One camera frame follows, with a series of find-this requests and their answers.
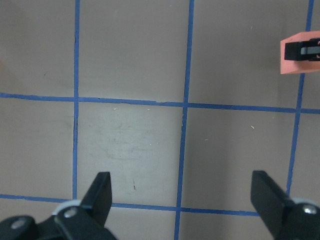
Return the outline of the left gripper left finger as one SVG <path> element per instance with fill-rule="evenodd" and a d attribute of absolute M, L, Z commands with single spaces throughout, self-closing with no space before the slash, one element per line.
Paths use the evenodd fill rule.
<path fill-rule="evenodd" d="M 112 205 L 111 175 L 99 172 L 81 201 L 59 205 L 51 216 L 36 223 L 29 215 L 0 222 L 2 240 L 111 240 L 105 223 Z"/>

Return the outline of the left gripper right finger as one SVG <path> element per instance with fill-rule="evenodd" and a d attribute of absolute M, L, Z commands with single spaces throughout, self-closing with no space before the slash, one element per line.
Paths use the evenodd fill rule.
<path fill-rule="evenodd" d="M 305 198 L 291 198 L 263 170 L 252 172 L 250 200 L 273 239 L 320 238 L 320 206 Z"/>

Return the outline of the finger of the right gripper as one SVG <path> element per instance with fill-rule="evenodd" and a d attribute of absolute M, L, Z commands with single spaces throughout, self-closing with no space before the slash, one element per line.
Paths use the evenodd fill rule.
<path fill-rule="evenodd" d="M 320 39 L 288 42 L 284 45 L 284 59 L 288 61 L 319 61 Z"/>

